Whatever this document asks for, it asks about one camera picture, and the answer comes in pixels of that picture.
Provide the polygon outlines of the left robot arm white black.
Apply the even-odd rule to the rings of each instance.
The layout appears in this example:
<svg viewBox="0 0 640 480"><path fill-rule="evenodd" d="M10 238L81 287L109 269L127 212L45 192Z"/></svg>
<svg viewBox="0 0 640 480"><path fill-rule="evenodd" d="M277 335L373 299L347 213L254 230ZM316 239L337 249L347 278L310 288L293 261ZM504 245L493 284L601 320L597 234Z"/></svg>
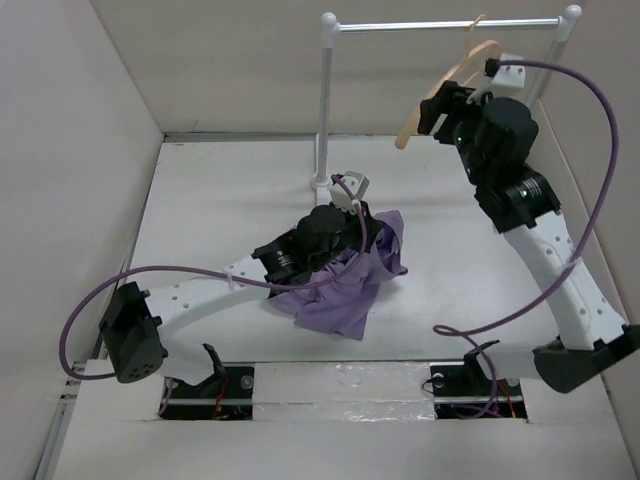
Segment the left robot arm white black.
<svg viewBox="0 0 640 480"><path fill-rule="evenodd" d="M237 305L308 288L312 274L340 254L369 253L380 230L367 204L349 211L321 205L221 272L148 291L135 282L122 285L99 323L117 381L129 384L159 373L201 396L216 394L224 376L217 352L207 342L198 348L182 344L178 332Z"/></svg>

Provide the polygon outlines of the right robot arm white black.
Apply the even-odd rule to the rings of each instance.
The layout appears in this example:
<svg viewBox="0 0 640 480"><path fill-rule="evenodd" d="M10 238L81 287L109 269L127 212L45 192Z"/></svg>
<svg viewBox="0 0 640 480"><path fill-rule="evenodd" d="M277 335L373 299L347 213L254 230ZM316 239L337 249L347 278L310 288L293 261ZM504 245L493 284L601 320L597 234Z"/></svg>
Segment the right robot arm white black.
<svg viewBox="0 0 640 480"><path fill-rule="evenodd" d="M578 260L558 197L526 162L539 132L526 105L446 81L421 102L417 131L456 148L481 210L529 269L558 329L546 345L467 363L467 389L484 393L499 375L539 378L566 394L638 351L638 326L610 306Z"/></svg>

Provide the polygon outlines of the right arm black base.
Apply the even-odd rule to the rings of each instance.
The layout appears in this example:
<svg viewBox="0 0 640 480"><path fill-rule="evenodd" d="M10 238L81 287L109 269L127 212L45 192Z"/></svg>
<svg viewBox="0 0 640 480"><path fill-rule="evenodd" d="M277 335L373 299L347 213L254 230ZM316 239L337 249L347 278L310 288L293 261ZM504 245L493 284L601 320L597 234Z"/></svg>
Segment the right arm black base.
<svg viewBox="0 0 640 480"><path fill-rule="evenodd" d="M438 420L528 419L520 381L500 376L493 380L482 369L480 352L493 344L486 342L459 361L429 363L421 390L433 399Z"/></svg>

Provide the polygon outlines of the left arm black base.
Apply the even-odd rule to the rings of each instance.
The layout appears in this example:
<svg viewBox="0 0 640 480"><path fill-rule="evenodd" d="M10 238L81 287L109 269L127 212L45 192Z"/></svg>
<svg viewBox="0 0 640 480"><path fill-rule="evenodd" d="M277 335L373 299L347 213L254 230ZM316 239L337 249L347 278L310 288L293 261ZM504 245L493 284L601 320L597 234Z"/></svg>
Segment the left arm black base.
<svg viewBox="0 0 640 480"><path fill-rule="evenodd" d="M213 373L196 386L168 378L158 416L176 421L250 421L253 419L255 365L224 364L216 350L203 345Z"/></svg>

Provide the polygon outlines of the purple t shirt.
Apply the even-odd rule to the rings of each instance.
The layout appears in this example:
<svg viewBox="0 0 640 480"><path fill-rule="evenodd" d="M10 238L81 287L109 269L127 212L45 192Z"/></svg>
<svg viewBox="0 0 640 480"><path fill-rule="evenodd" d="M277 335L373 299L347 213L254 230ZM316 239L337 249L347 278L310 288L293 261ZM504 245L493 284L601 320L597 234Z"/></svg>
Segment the purple t shirt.
<svg viewBox="0 0 640 480"><path fill-rule="evenodd" d="M298 328L361 340L381 286L408 273L401 263L401 213L381 212L375 219L382 229L371 251L349 273L319 288L281 293L268 300L270 307L292 316Z"/></svg>

